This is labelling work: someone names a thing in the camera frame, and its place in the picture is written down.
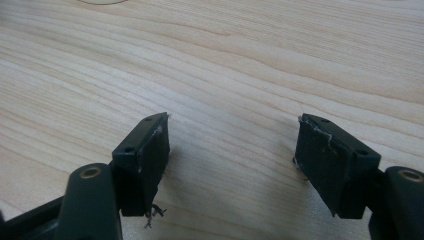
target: black plastic housing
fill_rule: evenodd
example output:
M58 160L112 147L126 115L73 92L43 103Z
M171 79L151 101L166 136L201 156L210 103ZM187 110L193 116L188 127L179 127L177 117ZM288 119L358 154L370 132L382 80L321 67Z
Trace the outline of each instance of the black plastic housing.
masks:
M400 239L424 239L424 174L390 167L384 175L384 198Z
M53 239L63 197L32 209L7 222L0 222L0 239Z
M122 239L108 165L89 164L69 176L53 239Z
M303 114L293 161L331 213L360 219L380 154L327 119Z
M151 216L169 151L165 112L141 120L112 152L110 165L123 216Z

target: light wood surface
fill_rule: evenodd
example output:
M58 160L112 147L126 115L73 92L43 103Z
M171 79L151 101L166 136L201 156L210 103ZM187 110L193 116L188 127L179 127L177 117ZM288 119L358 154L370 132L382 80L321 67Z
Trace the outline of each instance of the light wood surface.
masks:
M108 163L167 111L171 155L125 239L369 239L332 218L291 159L297 116L328 118L424 170L423 1L0 2L0 209L6 219Z

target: wood grain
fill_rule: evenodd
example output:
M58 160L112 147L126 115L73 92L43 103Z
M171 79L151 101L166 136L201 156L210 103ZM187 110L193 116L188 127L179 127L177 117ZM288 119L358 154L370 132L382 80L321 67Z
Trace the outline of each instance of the wood grain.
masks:
M62 195L171 114L152 229L125 239L369 239L296 171L303 112L424 170L422 1L0 1L0 209Z

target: black plastic part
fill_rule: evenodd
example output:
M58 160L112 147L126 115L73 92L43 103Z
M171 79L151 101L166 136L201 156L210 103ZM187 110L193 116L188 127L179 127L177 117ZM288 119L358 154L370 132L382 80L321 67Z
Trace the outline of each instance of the black plastic part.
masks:
M143 119L112 152L110 164L123 216L151 216L169 155L168 114Z
M391 215L373 213L368 224L372 240L399 240Z
M0 239L53 239L62 197L19 215L0 226Z
M122 239L108 165L90 164L71 174L54 239Z
M424 174L405 167L386 169L384 197L400 239L424 239Z
M381 156L327 119L303 114L299 123L293 161L333 216L362 218Z

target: screw hole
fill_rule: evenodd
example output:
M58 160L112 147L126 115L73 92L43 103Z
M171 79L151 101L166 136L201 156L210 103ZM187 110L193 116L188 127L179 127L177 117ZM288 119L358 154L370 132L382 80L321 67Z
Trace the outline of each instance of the screw hole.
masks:
M91 167L91 168L87 168L85 170L83 170L80 173L80 177L83 179L87 179L87 178L93 178L97 175L99 175L102 172L102 170L98 167Z
M126 153L130 153L132 151L134 151L134 148L125 148L124 150Z
M361 155L364 155L364 156L368 155L368 152L365 151L365 150L358 150L357 152Z
M400 170L399 174L408 179L409 181L413 181L413 182L424 182L424 177L416 172L410 171L410 170Z

